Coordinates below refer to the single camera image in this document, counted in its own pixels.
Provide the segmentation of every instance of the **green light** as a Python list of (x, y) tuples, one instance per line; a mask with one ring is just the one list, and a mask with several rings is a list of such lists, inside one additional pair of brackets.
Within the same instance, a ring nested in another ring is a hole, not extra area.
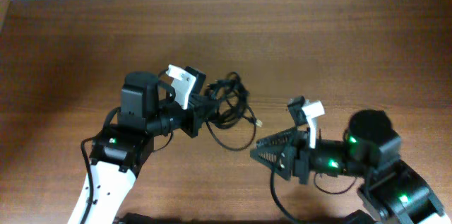
[(330, 160), (329, 164), (330, 167), (339, 168), (339, 163), (337, 163), (334, 160)]
[(399, 200), (400, 200), (400, 202), (402, 202), (402, 203), (408, 203), (408, 202), (410, 202), (410, 199), (408, 198), (408, 196), (407, 195), (402, 195), (402, 196), (399, 196), (399, 198), (398, 198)]

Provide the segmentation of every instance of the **green indicator light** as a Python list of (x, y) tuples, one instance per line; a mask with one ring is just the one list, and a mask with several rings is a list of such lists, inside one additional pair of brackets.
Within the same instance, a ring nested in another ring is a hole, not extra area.
[(330, 162), (328, 163), (328, 165), (329, 165), (330, 167), (339, 168), (339, 163), (337, 163), (337, 162), (334, 161), (334, 160), (330, 160)]
[(410, 202), (410, 199), (408, 198), (408, 196), (407, 195), (402, 195), (402, 196), (399, 196), (399, 198), (398, 198), (399, 200), (400, 200), (400, 202), (402, 202), (402, 203), (408, 203), (408, 202)]

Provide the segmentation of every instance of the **white casing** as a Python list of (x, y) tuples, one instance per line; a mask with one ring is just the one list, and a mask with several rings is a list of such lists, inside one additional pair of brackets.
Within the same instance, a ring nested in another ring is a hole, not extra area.
[(189, 97), (196, 82), (196, 77), (178, 66), (168, 65), (167, 75), (174, 78), (171, 86), (176, 91), (174, 100), (178, 102), (183, 110), (189, 107)]
[(451, 219), (444, 213), (439, 216), (438, 213), (433, 213), (429, 217), (425, 218), (419, 224), (451, 224)]
[(309, 147), (314, 149), (316, 147), (317, 117), (324, 115), (325, 109), (320, 101), (309, 102), (306, 100), (302, 110), (309, 125)]
[[(96, 204), (91, 205), (85, 224), (112, 224), (122, 201), (135, 183), (132, 171), (120, 172), (119, 166), (99, 161), (91, 165), (93, 174), (94, 197)], [(79, 224), (85, 213), (90, 195), (88, 175), (68, 224)]]

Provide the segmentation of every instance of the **wooden table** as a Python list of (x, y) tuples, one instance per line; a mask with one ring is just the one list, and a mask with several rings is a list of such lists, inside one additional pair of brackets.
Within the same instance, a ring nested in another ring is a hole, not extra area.
[[(404, 160), (450, 213), (451, 53), (452, 0), (12, 1), (0, 35), (0, 223), (65, 223), (86, 174), (81, 140), (119, 104), (128, 72), (168, 64), (194, 66), (207, 82), (238, 71), (263, 122), (257, 138), (292, 126), (286, 104), (298, 95), (322, 101), (329, 139), (360, 109), (387, 111)], [(218, 132), (232, 146), (250, 135), (246, 122)], [(249, 151), (222, 149), (206, 128), (193, 139), (176, 131), (119, 214), (276, 220), (269, 177)], [(296, 179), (276, 182), (300, 218), (362, 208), (357, 186), (329, 196)]]

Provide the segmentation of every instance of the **brown surface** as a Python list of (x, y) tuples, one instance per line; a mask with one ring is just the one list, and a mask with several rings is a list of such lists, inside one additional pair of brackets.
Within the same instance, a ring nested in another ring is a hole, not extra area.
[[(65, 223), (85, 177), (82, 139), (119, 104), (126, 73), (192, 65), (207, 82), (238, 71), (263, 121), (292, 125), (289, 98), (322, 100), (325, 138), (350, 115), (385, 109), (402, 154), (452, 209), (452, 0), (13, 1), (0, 36), (0, 223)], [(244, 122), (218, 133), (231, 145)], [(163, 138), (156, 139), (162, 145)], [(120, 213), (184, 220), (282, 216), (269, 170), (227, 152), (206, 129), (150, 156)], [(346, 187), (331, 178), (332, 190)], [(356, 193), (328, 196), (277, 180), (299, 217), (345, 216)]]
[(6, 16), (6, 12), (8, 10), (10, 0), (0, 0), (0, 33), (3, 28), (3, 22)]

